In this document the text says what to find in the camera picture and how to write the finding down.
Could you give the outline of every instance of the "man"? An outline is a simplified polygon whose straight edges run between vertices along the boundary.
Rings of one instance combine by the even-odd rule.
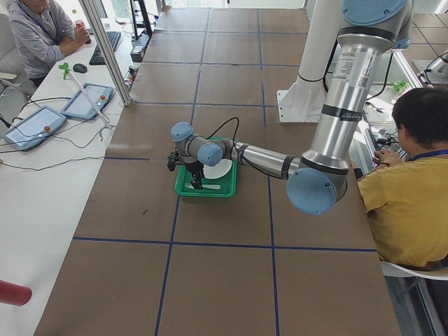
[[[410,90],[392,117],[412,160],[377,151],[377,167],[358,182],[379,256],[415,269],[448,265],[448,91]]]
[[[20,60],[29,79],[39,86],[57,61],[89,40],[53,0],[9,0],[6,4]]]

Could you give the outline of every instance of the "computer mouse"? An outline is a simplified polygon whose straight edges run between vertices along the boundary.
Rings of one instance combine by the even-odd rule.
[[[87,72],[87,67],[84,64],[76,63],[75,65],[73,65],[73,71],[84,74],[85,72]]]

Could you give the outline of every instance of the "blue joint cap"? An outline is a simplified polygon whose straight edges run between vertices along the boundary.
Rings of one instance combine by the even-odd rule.
[[[406,49],[411,44],[411,36],[395,42],[393,49]]]
[[[288,197],[294,207],[310,215],[320,215],[336,204],[336,188],[323,172],[300,168],[288,179]]]
[[[193,127],[188,122],[178,122],[171,128],[171,136],[174,142],[180,142],[193,134]]]
[[[352,25],[378,25],[396,15],[406,3],[407,0],[342,0],[342,15]]]
[[[197,152],[199,162],[210,167],[216,166],[222,158],[223,150],[213,142],[203,144]]]

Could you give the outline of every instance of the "red can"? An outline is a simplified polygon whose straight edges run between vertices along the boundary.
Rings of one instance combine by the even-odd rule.
[[[0,302],[8,305],[23,306],[31,299],[32,291],[28,287],[0,280]]]
[[[84,21],[82,21],[82,20],[77,20],[77,21],[75,21],[75,25],[76,25],[76,28],[85,27]],[[91,42],[92,42],[92,40],[89,38],[89,39],[87,40],[87,42],[85,42],[85,44],[89,44],[89,43],[91,43]]]

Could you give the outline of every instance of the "robotic arm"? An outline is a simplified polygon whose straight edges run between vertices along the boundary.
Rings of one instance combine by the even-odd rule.
[[[381,56],[410,42],[412,0],[343,0],[337,41],[341,52],[311,148],[301,158],[232,139],[210,140],[181,122],[171,130],[176,150],[168,167],[185,165],[192,186],[202,188],[203,165],[222,158],[288,180],[290,201],[307,214],[322,214],[345,194],[345,160]]]

